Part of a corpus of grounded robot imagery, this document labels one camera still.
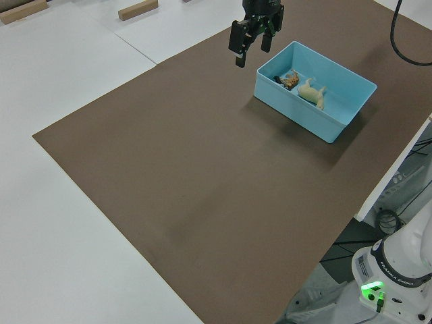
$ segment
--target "brown table surface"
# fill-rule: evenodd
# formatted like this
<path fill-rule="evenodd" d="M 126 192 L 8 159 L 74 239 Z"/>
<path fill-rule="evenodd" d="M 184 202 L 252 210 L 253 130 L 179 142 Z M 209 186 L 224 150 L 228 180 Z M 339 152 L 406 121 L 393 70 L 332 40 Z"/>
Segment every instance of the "brown table surface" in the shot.
<path fill-rule="evenodd" d="M 394 54 L 390 10 L 284 4 L 245 69 L 225 30 L 34 136 L 206 324 L 276 320 L 432 108 L 432 70 Z M 396 33 L 432 57 L 432 32 L 400 18 Z M 252 95 L 294 40 L 378 85 L 333 144 Z"/>

